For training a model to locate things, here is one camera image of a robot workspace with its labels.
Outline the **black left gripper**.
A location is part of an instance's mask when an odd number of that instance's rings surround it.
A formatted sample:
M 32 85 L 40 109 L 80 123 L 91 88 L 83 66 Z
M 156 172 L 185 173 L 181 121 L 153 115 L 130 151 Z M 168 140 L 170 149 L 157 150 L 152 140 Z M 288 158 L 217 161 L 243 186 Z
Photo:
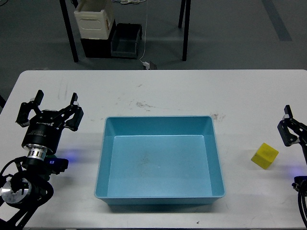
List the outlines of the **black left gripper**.
M 34 99 L 21 103 L 16 123 L 21 127 L 28 127 L 22 141 L 24 149 L 41 146 L 47 149 L 47 154 L 55 154 L 63 129 L 77 131 L 84 112 L 77 102 L 78 95 L 75 92 L 70 104 L 59 111 L 41 111 L 39 105 L 43 97 L 43 91 L 38 90 Z M 34 110 L 36 115 L 28 119 L 31 110 Z

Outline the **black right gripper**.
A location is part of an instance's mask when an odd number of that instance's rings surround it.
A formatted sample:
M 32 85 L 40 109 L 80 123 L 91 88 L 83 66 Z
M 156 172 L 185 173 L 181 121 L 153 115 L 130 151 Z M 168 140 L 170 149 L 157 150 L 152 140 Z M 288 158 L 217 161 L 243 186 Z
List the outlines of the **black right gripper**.
M 307 162 L 307 126 L 293 118 L 290 105 L 285 106 L 284 116 L 277 128 L 286 147 L 294 144 L 301 145 L 305 162 Z

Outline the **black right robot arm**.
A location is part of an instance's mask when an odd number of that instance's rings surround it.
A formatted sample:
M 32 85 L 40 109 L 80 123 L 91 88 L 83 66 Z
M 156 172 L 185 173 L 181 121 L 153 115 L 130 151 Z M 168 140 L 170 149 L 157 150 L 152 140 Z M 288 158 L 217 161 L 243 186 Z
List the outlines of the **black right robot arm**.
M 302 148 L 305 161 L 307 161 L 307 126 L 294 119 L 290 105 L 284 108 L 284 116 L 279 122 L 279 134 L 283 144 L 290 147 L 294 144 L 299 144 Z M 296 176 L 292 187 L 297 191 L 298 209 L 302 221 L 307 227 L 307 176 Z

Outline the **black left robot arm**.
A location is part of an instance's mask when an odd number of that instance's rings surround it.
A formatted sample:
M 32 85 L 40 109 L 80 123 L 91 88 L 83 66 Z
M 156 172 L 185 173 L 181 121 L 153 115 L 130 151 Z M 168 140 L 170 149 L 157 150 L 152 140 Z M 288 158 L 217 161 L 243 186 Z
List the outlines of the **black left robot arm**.
M 0 202 L 18 209 L 8 221 L 0 221 L 2 230 L 23 229 L 36 210 L 53 196 L 50 176 L 68 168 L 68 159 L 55 154 L 63 129 L 77 131 L 83 110 L 77 93 L 59 111 L 40 110 L 43 96 L 39 90 L 34 99 L 22 103 L 19 109 L 16 123 L 27 128 L 22 147 L 28 154 L 9 161 L 0 172 Z

